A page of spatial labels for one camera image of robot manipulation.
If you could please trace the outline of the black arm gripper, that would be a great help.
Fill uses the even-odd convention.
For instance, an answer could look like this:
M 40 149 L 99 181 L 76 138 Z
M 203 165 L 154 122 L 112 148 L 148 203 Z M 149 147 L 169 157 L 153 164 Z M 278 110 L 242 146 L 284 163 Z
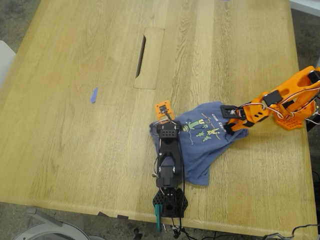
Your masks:
M 160 121 L 159 123 L 156 124 L 156 129 L 161 130 L 177 130 L 179 131 L 181 129 L 181 125 L 177 122 L 170 121 L 170 120 L 164 120 Z

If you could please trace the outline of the orange arm gripper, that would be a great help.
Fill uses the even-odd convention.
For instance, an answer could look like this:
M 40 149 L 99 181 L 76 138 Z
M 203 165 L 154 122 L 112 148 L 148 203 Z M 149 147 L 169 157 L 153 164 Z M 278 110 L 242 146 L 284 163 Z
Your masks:
M 238 131 L 248 130 L 255 124 L 262 122 L 268 118 L 271 111 L 259 101 L 251 101 L 241 106 L 245 115 L 245 120 L 240 118 L 230 118 L 228 123 L 224 125 L 226 133 L 234 135 Z

